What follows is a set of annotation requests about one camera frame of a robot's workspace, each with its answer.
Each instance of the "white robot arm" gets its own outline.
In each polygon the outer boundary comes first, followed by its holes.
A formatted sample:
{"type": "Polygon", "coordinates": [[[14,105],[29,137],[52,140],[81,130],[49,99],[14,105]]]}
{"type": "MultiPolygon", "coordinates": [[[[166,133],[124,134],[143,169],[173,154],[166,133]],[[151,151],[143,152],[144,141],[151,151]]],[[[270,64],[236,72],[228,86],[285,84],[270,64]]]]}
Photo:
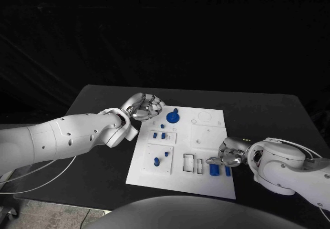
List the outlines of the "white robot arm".
{"type": "Polygon", "coordinates": [[[278,139],[267,138],[252,144],[248,139],[226,138],[218,157],[209,158],[206,163],[228,167],[248,164],[255,181],[268,190],[283,195],[298,192],[313,205],[330,210],[330,160],[306,158],[304,153],[278,139]]]}
{"type": "Polygon", "coordinates": [[[69,115],[35,126],[0,130],[0,175],[33,163],[87,153],[97,145],[112,148],[124,138],[131,141],[138,131],[130,118],[147,121],[164,105],[154,95],[137,93],[120,109],[69,115]]]}

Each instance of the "floor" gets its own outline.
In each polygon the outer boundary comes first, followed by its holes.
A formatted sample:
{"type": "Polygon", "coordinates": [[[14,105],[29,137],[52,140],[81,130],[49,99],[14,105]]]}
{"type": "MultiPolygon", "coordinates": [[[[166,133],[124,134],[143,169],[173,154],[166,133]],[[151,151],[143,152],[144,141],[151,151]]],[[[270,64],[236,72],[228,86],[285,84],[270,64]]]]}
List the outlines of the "floor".
{"type": "MultiPolygon", "coordinates": [[[[16,128],[25,125],[0,125],[0,129],[16,128]]],[[[14,170],[12,177],[16,178],[27,173],[30,166],[14,170]]],[[[2,192],[14,192],[19,180],[4,184],[2,192]]],[[[16,199],[13,195],[0,195],[0,206],[9,206],[19,212],[19,218],[4,221],[2,229],[79,229],[87,227],[107,212],[88,208],[79,208],[35,200],[16,199]]]]}

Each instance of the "blue object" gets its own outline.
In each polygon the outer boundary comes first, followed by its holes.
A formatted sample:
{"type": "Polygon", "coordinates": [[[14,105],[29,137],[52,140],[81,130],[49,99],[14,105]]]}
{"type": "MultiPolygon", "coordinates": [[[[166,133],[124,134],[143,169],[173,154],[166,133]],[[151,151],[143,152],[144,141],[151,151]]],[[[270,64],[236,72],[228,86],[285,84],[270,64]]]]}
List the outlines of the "blue object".
{"type": "Polygon", "coordinates": [[[167,114],[166,120],[170,123],[177,123],[179,119],[180,119],[180,116],[177,114],[177,108],[176,108],[174,111],[167,114]]]}
{"type": "Polygon", "coordinates": [[[229,177],[231,176],[231,168],[225,166],[225,175],[229,177]]]}
{"type": "Polygon", "coordinates": [[[219,165],[210,165],[210,175],[212,176],[219,176],[221,175],[219,165]]]}
{"type": "Polygon", "coordinates": [[[153,164],[154,164],[154,166],[160,166],[160,159],[157,157],[154,158],[154,163],[153,164]]]}

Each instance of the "white pegboard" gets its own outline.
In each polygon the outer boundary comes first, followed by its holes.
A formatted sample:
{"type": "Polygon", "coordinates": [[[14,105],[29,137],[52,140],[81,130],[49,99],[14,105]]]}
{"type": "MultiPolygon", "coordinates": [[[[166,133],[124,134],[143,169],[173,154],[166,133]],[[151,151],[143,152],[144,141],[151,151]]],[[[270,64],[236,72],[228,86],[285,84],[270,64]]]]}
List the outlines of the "white pegboard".
{"type": "Polygon", "coordinates": [[[143,122],[125,183],[236,199],[234,180],[232,176],[225,175],[225,166],[219,168],[221,175],[213,177],[206,164],[206,159],[218,156],[218,149],[225,138],[222,110],[166,106],[160,115],[143,122]],[[180,120],[172,124],[166,120],[166,115],[173,112],[174,108],[179,110],[180,120]],[[157,132],[157,139],[153,139],[154,132],[157,132]],[[161,139],[163,132],[166,136],[174,134],[174,142],[169,138],[161,139]],[[163,156],[164,149],[169,147],[173,147],[169,155],[172,161],[160,160],[160,166],[164,165],[164,167],[156,167],[153,159],[156,155],[163,156]],[[195,156],[193,172],[183,171],[183,154],[195,156]],[[197,174],[197,168],[202,168],[202,174],[197,174]]]}

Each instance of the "blue cylinder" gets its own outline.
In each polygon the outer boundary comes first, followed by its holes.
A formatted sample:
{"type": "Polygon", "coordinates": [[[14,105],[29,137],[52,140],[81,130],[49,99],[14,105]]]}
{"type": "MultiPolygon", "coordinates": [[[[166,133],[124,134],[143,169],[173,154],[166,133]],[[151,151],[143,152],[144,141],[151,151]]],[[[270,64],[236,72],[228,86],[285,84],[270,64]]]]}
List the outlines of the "blue cylinder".
{"type": "Polygon", "coordinates": [[[221,175],[219,165],[210,165],[210,175],[212,176],[219,176],[221,175]]]}
{"type": "Polygon", "coordinates": [[[154,158],[154,163],[153,164],[154,164],[154,166],[160,166],[160,159],[157,157],[154,158]]]}
{"type": "Polygon", "coordinates": [[[225,166],[225,175],[229,177],[231,176],[231,168],[225,166]]]}
{"type": "Polygon", "coordinates": [[[180,116],[177,114],[177,108],[176,108],[174,111],[167,114],[166,120],[170,123],[177,123],[179,119],[180,119],[180,116]]]}

